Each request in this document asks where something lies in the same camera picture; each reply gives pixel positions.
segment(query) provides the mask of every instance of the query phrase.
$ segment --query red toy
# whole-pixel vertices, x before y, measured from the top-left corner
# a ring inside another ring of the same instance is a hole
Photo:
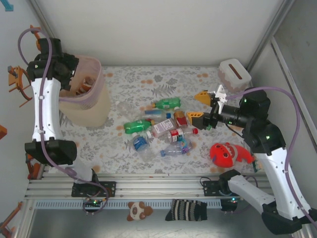
[[[245,159],[248,164],[254,161],[250,152],[240,145],[230,145],[216,143],[210,148],[210,158],[212,162],[223,168],[234,166],[235,161],[242,162]]]

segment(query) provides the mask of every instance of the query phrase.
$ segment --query plastic bottle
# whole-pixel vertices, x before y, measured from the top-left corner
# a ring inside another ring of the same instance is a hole
[[[179,98],[161,99],[158,102],[153,103],[152,107],[158,108],[158,109],[169,109],[169,108],[180,107],[180,99]]]
[[[143,130],[148,129],[151,125],[154,125],[154,121],[148,121],[148,120],[137,120],[134,122],[128,122],[124,124],[125,133],[132,134],[134,132],[140,132]]]
[[[169,118],[154,125],[151,131],[147,131],[148,138],[160,137],[161,135],[167,133],[169,130],[176,129],[176,124],[173,119]]]
[[[171,143],[165,150],[160,151],[160,155],[164,156],[177,156],[188,153],[193,148],[192,143],[189,140],[182,139]]]
[[[170,113],[164,113],[162,110],[145,110],[141,112],[141,119],[152,119],[155,123],[159,123],[163,120],[169,119]]]
[[[192,134],[198,134],[197,128],[194,129],[175,129],[175,130],[170,130],[168,133],[162,135],[159,139],[165,141],[166,143],[172,143],[175,141],[180,141],[182,139],[186,139],[189,135]]]
[[[139,153],[140,157],[144,162],[154,158],[154,154],[150,149],[149,144],[146,142],[145,138],[138,135],[138,133],[132,133],[133,139],[132,143],[135,150]]]
[[[118,111],[120,114],[122,114],[125,118],[127,118],[129,121],[135,121],[140,118],[140,115],[137,111],[135,111],[130,104],[126,102],[115,102]]]
[[[175,119],[175,121],[176,121],[177,127],[179,127],[179,128],[186,128],[186,127],[188,127],[187,120],[186,120],[186,117],[185,117],[184,112],[181,111],[181,110],[179,109],[179,107],[175,107],[174,110],[175,110],[175,112],[174,112],[174,119]]]

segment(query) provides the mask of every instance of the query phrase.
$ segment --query floral mat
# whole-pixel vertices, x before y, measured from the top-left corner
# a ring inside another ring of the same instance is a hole
[[[210,147],[217,142],[246,147],[243,140],[219,123],[216,129],[199,130],[190,137],[194,149],[177,157],[161,157],[159,151],[168,144],[152,138],[150,147],[157,155],[144,163],[131,147],[132,135],[124,133],[127,119],[118,113],[115,102],[126,101],[136,111],[151,108],[151,103],[163,98],[180,97],[184,112],[210,112],[211,108],[196,101],[194,96],[219,83],[214,67],[104,67],[106,85],[110,94],[111,109],[103,126],[81,127],[61,115],[61,130],[65,139],[73,140],[78,147],[77,158],[94,168],[97,173],[107,174],[209,174],[222,173],[210,159]],[[228,102],[238,106],[239,99]],[[253,173],[260,168],[253,164],[236,162],[235,168],[243,173]]]

